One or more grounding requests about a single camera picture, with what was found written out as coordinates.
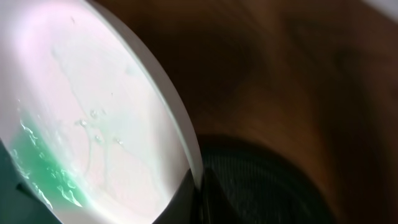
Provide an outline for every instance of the black object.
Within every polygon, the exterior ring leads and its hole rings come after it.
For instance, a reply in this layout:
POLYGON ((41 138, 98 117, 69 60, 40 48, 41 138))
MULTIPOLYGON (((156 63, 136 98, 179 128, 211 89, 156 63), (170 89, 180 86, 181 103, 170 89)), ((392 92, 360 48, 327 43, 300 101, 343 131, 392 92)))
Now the black object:
POLYGON ((286 159, 238 139, 198 140, 204 166, 214 171, 244 223, 335 223, 317 188, 286 159))
POLYGON ((205 170, 201 198, 201 212, 204 224, 242 223, 211 169, 205 170))

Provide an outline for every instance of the liquid residue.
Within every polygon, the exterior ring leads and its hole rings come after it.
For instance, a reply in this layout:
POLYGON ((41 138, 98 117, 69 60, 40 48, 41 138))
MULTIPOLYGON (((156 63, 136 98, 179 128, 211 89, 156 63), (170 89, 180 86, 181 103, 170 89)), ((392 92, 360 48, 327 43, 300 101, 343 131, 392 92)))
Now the liquid residue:
POLYGON ((49 208, 73 208, 86 205, 84 193, 69 171, 52 154, 33 120, 21 116, 20 129, 11 147, 17 171, 38 199, 49 208))

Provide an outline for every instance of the water droplet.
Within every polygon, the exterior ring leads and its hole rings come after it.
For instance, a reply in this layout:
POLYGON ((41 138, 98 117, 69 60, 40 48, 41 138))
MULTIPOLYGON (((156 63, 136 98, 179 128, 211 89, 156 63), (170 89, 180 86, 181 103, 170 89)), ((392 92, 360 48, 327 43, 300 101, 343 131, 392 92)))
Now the water droplet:
POLYGON ((97 118, 98 118, 98 113, 97 113, 97 111, 92 110, 92 111, 90 112, 90 116, 91 116, 93 119, 97 119, 97 118))
POLYGON ((94 139, 95 139, 96 142, 102 143, 102 139, 101 139, 101 137, 99 135, 95 135, 94 139))
POLYGON ((114 141, 115 141, 116 143, 118 143, 119 145, 123 145, 123 141, 120 140, 120 139, 118 139, 118 138, 115 138, 114 141))
POLYGON ((80 124, 80 126, 82 126, 82 127, 87 127, 87 121, 85 121, 85 120, 83 120, 83 119, 81 119, 80 121, 79 121, 79 124, 80 124))

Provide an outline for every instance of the wooden surface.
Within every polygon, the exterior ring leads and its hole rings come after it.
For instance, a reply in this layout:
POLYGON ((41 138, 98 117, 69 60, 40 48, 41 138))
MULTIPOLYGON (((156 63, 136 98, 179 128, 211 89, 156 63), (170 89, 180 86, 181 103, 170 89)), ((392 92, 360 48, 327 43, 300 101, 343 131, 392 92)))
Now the wooden surface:
POLYGON ((99 2, 157 57, 197 134, 270 147, 340 223, 393 222, 393 22, 359 1, 99 2))

